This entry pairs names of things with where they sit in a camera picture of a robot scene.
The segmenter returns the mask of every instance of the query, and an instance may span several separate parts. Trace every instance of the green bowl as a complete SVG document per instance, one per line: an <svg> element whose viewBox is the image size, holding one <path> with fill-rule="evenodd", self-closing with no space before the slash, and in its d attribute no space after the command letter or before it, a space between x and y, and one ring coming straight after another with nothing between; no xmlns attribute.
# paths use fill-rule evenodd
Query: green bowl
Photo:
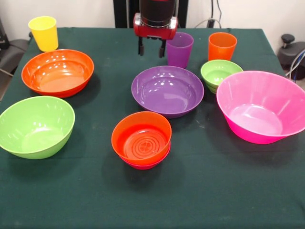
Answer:
<svg viewBox="0 0 305 229"><path fill-rule="evenodd" d="M74 122L73 108L60 98L24 99L0 115L0 146L19 157L47 158L66 144Z"/></svg>
<svg viewBox="0 0 305 229"><path fill-rule="evenodd" d="M242 72L242 68L226 60L208 61L201 67L201 76L209 88L217 90L220 83L228 76Z"/></svg>
<svg viewBox="0 0 305 229"><path fill-rule="evenodd" d="M207 85L207 87L209 88L209 90L210 90L212 93L216 94L217 88L213 88L213 87L211 87L210 85Z"/></svg>

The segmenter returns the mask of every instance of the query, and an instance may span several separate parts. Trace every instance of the wall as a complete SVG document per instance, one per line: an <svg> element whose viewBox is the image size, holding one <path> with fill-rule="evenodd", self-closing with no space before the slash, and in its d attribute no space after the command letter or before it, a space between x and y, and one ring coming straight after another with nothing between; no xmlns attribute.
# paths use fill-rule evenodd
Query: wall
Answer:
<svg viewBox="0 0 305 229"><path fill-rule="evenodd" d="M115 27L112 0L0 0L0 17L9 40L28 39L28 22L56 18L58 27Z"/></svg>
<svg viewBox="0 0 305 229"><path fill-rule="evenodd" d="M275 52L282 45L284 33L293 34L296 41L305 41L305 0L219 0L219 4L223 28L262 28ZM210 0L189 0L188 28L210 16ZM216 0L214 17L219 18Z"/></svg>
<svg viewBox="0 0 305 229"><path fill-rule="evenodd" d="M115 27L112 0L0 0L0 17L10 40L28 38L28 21L41 15L57 19L58 26ZM214 4L214 17L219 12ZM281 35L292 33L305 41L305 0L219 0L222 26L262 28L272 48ZM211 16L210 0L189 0L187 27Z"/></svg>

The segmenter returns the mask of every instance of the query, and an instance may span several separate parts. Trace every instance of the table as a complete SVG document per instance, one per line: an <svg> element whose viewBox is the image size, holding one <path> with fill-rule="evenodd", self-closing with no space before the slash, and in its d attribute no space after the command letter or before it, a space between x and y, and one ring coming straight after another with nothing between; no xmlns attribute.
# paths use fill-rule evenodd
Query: table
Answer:
<svg viewBox="0 0 305 229"><path fill-rule="evenodd" d="M228 31L238 39L233 61L244 70L284 75L262 30L181 29L194 37L187 69L200 76L207 39ZM83 91L65 99L76 113L64 148L44 160L0 153L0 228L202 229L304 228L305 133L271 145L254 145L229 129L215 95L170 120L172 148L158 167L135 170L111 146L115 125L141 108L131 83L141 71L166 65L159 41L144 40L137 54L132 29L59 28L60 48L88 54L95 63ZM34 40L3 101L38 94L20 78L40 51Z"/></svg>

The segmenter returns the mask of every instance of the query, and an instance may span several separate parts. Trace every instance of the orange bowl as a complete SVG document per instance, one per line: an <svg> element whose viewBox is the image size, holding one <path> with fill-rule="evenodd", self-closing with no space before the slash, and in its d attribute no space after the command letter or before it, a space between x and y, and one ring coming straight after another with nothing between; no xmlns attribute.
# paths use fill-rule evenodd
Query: orange bowl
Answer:
<svg viewBox="0 0 305 229"><path fill-rule="evenodd" d="M44 52L29 60L22 69L22 81L41 95L66 98L81 91L94 70L92 59L76 50Z"/></svg>
<svg viewBox="0 0 305 229"><path fill-rule="evenodd" d="M170 147L172 128L155 112L142 111L122 119L112 133L114 151L128 164L148 166L161 161Z"/></svg>

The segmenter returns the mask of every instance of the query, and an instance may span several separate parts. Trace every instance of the plastic bowl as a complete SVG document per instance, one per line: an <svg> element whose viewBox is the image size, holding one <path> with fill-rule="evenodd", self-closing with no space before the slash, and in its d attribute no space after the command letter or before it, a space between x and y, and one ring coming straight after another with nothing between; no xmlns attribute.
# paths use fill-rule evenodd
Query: plastic bowl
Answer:
<svg viewBox="0 0 305 229"><path fill-rule="evenodd" d="M137 75L132 95L145 110L177 118L193 110L203 99L200 79L175 66L157 66Z"/></svg>
<svg viewBox="0 0 305 229"><path fill-rule="evenodd" d="M305 129L305 91L282 76L235 73L216 97L229 127L248 142L269 144Z"/></svg>
<svg viewBox="0 0 305 229"><path fill-rule="evenodd" d="M160 164L160 163L167 157L167 155L168 155L169 152L170 152L170 149L171 149L171 146L169 146L169 148L168 148L168 150L167 150L167 153L165 154L165 156L164 156L160 161L157 161L156 163L151 164L151 165L147 165L147 166L138 166L138 165L131 164L131 163L125 161L124 158L122 158L122 160L123 160L126 164L130 165L131 167L133 167L133 168L135 168L135 169L147 170L147 169L151 169L151 168L157 166L158 164Z"/></svg>
<svg viewBox="0 0 305 229"><path fill-rule="evenodd" d="M92 59L76 50L45 52L28 61L21 77L33 91L58 98L66 98L81 91L94 70Z"/></svg>
<svg viewBox="0 0 305 229"><path fill-rule="evenodd" d="M73 108L62 99L37 96L21 100L0 115L0 146L27 159L50 157L66 144L74 121Z"/></svg>
<svg viewBox="0 0 305 229"><path fill-rule="evenodd" d="M218 86L225 78L242 71L239 65L231 61L213 60L201 67L201 76L211 92L216 93Z"/></svg>
<svg viewBox="0 0 305 229"><path fill-rule="evenodd" d="M160 161L169 149L170 123L162 115L142 111L122 119L112 133L112 147L125 161L147 166Z"/></svg>

